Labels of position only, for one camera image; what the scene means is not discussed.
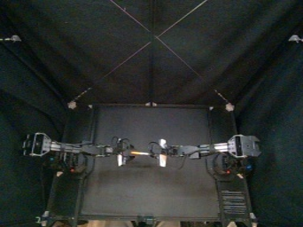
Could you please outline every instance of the tent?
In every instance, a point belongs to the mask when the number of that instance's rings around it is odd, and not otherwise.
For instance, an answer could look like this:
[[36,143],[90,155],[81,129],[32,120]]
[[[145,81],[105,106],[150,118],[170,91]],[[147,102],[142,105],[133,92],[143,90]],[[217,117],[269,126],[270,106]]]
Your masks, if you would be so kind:
[[43,213],[27,133],[60,139],[69,105],[235,105],[263,154],[250,178],[263,226],[303,223],[301,1],[3,1],[0,222]]

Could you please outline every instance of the orange light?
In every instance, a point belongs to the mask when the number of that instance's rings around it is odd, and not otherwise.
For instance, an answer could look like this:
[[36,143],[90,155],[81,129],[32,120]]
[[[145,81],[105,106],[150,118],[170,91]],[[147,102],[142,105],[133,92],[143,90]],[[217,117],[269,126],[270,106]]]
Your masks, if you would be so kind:
[[142,153],[139,151],[131,151],[131,154],[135,154],[135,155],[151,155],[150,153]]

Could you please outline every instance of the black curtain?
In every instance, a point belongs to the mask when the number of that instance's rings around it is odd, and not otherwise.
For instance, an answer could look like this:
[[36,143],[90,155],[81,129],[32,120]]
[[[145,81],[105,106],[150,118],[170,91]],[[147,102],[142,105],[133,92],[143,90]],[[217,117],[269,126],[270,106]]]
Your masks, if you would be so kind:
[[250,179],[263,226],[303,224],[303,44],[286,42],[257,74],[238,105],[238,126],[262,140]]
[[[15,35],[2,20],[2,38]],[[0,226],[36,226],[46,210],[50,176],[42,160],[24,157],[28,133],[60,139],[67,118],[59,96],[23,43],[0,43]]]

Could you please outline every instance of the metal frame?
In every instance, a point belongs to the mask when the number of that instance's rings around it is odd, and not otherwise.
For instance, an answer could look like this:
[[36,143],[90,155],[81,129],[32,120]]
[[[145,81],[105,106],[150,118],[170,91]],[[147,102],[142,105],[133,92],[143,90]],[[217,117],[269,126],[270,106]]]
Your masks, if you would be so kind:
[[[134,105],[110,105],[111,106],[127,106],[127,107],[137,107]],[[161,107],[167,107],[167,108],[193,108],[193,106],[161,106]],[[206,106],[194,106],[195,108],[206,108]],[[233,131],[231,131],[231,136],[234,134],[237,134],[237,127],[235,127],[235,117],[234,117],[234,113],[229,113],[230,114],[230,119],[231,119],[231,125],[233,125]],[[209,106],[209,111],[207,111],[207,118],[209,118],[209,130],[210,130],[210,142],[215,143],[215,141],[218,141],[221,139],[221,135],[217,135],[217,131],[218,131],[218,125],[215,125],[214,121],[214,111],[210,109]],[[97,113],[93,113],[93,115],[90,116],[90,137],[91,139],[94,138],[94,131],[95,131],[95,127],[97,127]],[[91,165],[91,169],[94,167],[94,159],[90,159],[90,165]],[[142,216],[118,216],[118,215],[83,215],[81,213],[81,209],[82,209],[82,203],[83,203],[83,190],[85,190],[85,185],[86,185],[86,179],[87,176],[90,175],[90,172],[83,173],[81,176],[78,176],[78,180],[79,180],[79,188],[78,188],[78,199],[77,199],[77,206],[74,209],[74,214],[69,215],[69,216],[63,216],[63,215],[56,215],[52,214],[52,206],[54,206],[54,202],[56,199],[56,189],[58,189],[58,183],[59,183],[59,177],[55,176],[55,180],[54,180],[54,185],[52,185],[52,190],[51,190],[51,195],[50,195],[50,200],[48,200],[48,205],[47,205],[47,211],[50,211],[50,218],[48,218],[48,223],[47,226],[52,226],[54,222],[56,220],[69,220],[70,223],[73,224],[73,227],[78,226],[78,221],[79,220],[115,220],[115,221],[141,221]],[[215,185],[217,185],[217,192],[218,192],[218,200],[219,200],[219,210],[221,213],[218,215],[218,218],[182,218],[182,217],[166,217],[166,216],[158,216],[157,217],[157,221],[191,221],[191,222],[222,222],[223,226],[226,227],[231,221],[235,222],[243,222],[247,226],[251,226],[251,218],[250,218],[250,214],[253,213],[251,211],[251,202],[250,202],[250,197],[249,197],[249,190],[247,190],[247,184],[246,184],[246,179],[239,179],[237,178],[237,180],[233,181],[226,181],[226,180],[221,180],[221,179],[215,179]],[[226,187],[231,188],[231,190],[234,188],[237,188],[237,190],[239,192],[242,192],[245,194],[245,198],[246,198],[246,213],[243,215],[229,215],[225,212],[225,195],[223,195],[223,191],[226,190]]]

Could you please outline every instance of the cable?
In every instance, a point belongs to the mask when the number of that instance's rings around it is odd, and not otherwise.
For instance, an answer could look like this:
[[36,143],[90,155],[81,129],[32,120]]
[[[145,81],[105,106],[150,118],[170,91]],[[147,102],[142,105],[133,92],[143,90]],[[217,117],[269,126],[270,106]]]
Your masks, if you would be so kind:
[[113,137],[113,139],[111,139],[111,141],[110,141],[110,145],[113,146],[113,147],[115,147],[117,145],[118,145],[118,143],[119,143],[119,138],[118,137]]

